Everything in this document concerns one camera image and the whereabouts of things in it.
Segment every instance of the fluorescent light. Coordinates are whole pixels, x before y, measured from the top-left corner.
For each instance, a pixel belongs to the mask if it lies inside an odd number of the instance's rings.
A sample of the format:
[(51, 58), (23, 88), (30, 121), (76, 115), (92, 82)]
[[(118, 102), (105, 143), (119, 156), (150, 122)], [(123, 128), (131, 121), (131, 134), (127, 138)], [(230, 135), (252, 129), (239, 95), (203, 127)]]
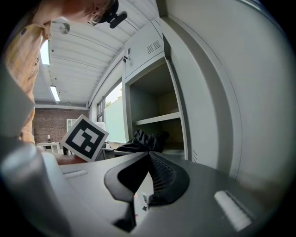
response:
[(46, 40), (40, 49), (42, 64), (49, 65), (49, 43)]
[(50, 86), (51, 92), (55, 98), (56, 101), (60, 101), (59, 95), (57, 94), (56, 91), (56, 86)]

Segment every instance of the white table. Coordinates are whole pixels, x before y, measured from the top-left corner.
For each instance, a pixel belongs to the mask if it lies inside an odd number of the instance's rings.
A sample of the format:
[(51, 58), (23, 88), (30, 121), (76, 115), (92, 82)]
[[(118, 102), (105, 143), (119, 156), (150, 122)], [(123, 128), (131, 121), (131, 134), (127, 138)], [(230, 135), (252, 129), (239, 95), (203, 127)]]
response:
[(44, 150), (46, 150), (46, 146), (50, 146), (52, 153), (62, 154), (61, 148), (60, 148), (60, 143), (37, 143), (36, 146), (41, 147)]

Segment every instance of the ceiling panel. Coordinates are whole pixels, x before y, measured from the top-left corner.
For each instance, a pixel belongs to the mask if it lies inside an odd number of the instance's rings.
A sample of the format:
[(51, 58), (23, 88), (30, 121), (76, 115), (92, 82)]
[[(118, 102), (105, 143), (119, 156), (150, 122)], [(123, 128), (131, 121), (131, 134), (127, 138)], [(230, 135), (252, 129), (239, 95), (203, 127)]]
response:
[[(61, 102), (86, 104), (117, 53), (139, 29), (158, 17), (155, 0), (119, 0), (118, 12), (128, 17), (115, 29), (103, 23), (96, 26), (57, 19), (52, 22), (49, 42), (48, 74), (39, 73), (34, 95), (36, 101), (52, 101), (47, 85), (55, 85)], [(60, 32), (63, 23), (70, 31)]]

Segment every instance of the black cloth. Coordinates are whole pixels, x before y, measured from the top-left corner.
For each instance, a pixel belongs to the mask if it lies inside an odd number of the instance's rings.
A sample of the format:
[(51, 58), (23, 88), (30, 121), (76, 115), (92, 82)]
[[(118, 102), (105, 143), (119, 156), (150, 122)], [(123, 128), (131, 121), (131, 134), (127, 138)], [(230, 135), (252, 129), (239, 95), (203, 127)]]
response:
[(170, 134), (163, 131), (160, 134), (146, 135), (142, 130), (137, 130), (134, 136), (125, 145), (118, 147), (118, 151), (139, 152), (139, 151), (157, 151), (162, 152), (165, 140)]

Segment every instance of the brick wall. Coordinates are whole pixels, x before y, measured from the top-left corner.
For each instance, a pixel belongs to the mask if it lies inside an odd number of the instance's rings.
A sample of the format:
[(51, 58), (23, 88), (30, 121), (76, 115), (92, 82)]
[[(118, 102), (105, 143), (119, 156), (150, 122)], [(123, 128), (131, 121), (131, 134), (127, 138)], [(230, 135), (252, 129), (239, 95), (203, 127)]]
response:
[(52, 142), (60, 142), (67, 133), (67, 119), (77, 119), (82, 114), (89, 117), (87, 110), (36, 108), (33, 120), (35, 143), (47, 142), (47, 135)]

